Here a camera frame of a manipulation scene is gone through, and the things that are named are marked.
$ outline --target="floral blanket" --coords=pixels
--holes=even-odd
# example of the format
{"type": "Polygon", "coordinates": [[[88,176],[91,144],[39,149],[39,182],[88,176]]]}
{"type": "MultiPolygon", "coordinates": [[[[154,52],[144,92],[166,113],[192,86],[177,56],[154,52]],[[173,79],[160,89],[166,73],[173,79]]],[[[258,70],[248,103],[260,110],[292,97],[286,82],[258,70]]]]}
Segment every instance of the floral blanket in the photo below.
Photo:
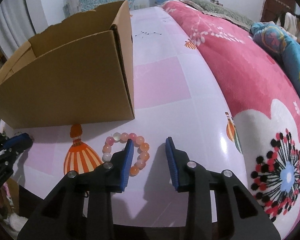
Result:
{"type": "Polygon", "coordinates": [[[254,23],[251,32],[253,40],[279,62],[300,97],[300,44],[273,22],[254,23]]]}
{"type": "Polygon", "coordinates": [[[299,96],[245,30],[180,1],[169,1],[163,9],[214,74],[234,116],[249,190],[284,239],[300,219],[299,96]]]}

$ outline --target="flower pattern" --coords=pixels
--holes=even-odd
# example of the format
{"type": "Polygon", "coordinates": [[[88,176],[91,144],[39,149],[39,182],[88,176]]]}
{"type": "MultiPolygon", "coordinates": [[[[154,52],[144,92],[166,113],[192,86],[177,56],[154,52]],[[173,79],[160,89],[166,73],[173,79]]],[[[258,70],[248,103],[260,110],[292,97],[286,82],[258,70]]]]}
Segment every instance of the flower pattern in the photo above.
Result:
{"type": "Polygon", "coordinates": [[[278,132],[270,144],[272,150],[256,158],[250,176],[254,197],[274,222],[278,215],[290,211],[300,194],[300,150],[288,129],[285,134],[278,132]]]}
{"type": "MultiPolygon", "coordinates": [[[[170,13],[171,9],[170,8],[166,8],[165,11],[167,13],[170,13]]],[[[201,43],[205,43],[205,37],[204,37],[205,35],[211,35],[211,36],[215,36],[217,38],[223,38],[223,39],[226,39],[228,41],[241,42],[242,44],[244,44],[243,40],[237,39],[231,33],[224,33],[222,27],[216,26],[213,23],[209,24],[210,27],[209,27],[208,30],[203,30],[202,32],[199,32],[198,31],[198,26],[199,26],[201,20],[202,19],[200,18],[199,22],[196,23],[196,24],[194,24],[191,27],[190,39],[193,42],[193,44],[196,45],[197,47],[200,46],[201,43]]]]}
{"type": "Polygon", "coordinates": [[[277,57],[277,54],[282,53],[287,46],[284,34],[278,26],[269,25],[265,27],[261,32],[254,35],[253,40],[258,44],[261,42],[262,46],[273,52],[273,57],[277,57]]]}
{"type": "Polygon", "coordinates": [[[300,218],[300,124],[278,99],[269,116],[249,109],[234,116],[252,195],[281,239],[300,218]]]}

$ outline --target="hot air balloon print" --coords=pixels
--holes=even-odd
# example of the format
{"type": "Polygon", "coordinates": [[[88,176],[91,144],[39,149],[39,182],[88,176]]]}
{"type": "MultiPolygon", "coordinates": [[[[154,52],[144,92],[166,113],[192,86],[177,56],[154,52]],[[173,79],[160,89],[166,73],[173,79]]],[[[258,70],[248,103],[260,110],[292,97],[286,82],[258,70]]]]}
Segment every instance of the hot air balloon print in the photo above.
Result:
{"type": "Polygon", "coordinates": [[[190,39],[188,39],[188,41],[186,41],[185,47],[187,47],[189,49],[196,49],[197,48],[190,39]]]}
{"type": "Polygon", "coordinates": [[[237,133],[237,129],[233,123],[233,120],[231,119],[230,115],[228,112],[225,112],[227,118],[228,118],[228,124],[226,127],[226,132],[228,135],[228,138],[234,142],[236,148],[238,151],[242,154],[241,146],[240,146],[240,141],[239,141],[239,136],[237,133]]]}

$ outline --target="beaded bracelet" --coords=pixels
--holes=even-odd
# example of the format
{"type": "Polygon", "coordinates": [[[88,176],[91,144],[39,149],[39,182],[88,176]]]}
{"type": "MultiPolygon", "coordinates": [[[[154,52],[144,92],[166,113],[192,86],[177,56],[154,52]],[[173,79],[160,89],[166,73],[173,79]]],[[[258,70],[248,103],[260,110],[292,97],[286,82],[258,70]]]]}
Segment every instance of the beaded bracelet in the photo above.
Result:
{"type": "Polygon", "coordinates": [[[130,176],[136,176],[140,170],[146,166],[146,161],[150,158],[148,150],[150,148],[149,144],[145,142],[145,139],[142,136],[137,136],[135,133],[127,134],[124,133],[114,133],[113,136],[106,138],[105,145],[102,149],[103,156],[102,160],[104,162],[109,162],[111,160],[111,146],[115,142],[126,143],[128,139],[131,139],[135,144],[139,145],[141,151],[137,162],[130,168],[130,176]]]}

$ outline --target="pink blanket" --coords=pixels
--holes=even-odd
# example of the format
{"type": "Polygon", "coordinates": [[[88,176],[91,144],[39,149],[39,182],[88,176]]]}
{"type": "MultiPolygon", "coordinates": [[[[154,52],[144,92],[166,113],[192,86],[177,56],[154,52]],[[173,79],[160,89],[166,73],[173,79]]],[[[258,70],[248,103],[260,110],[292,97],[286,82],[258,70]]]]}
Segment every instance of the pink blanket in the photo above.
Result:
{"type": "Polygon", "coordinates": [[[179,1],[169,1],[163,9],[190,37],[218,81],[238,130],[249,190],[284,239],[300,219],[296,91],[246,31],[179,1]]]}

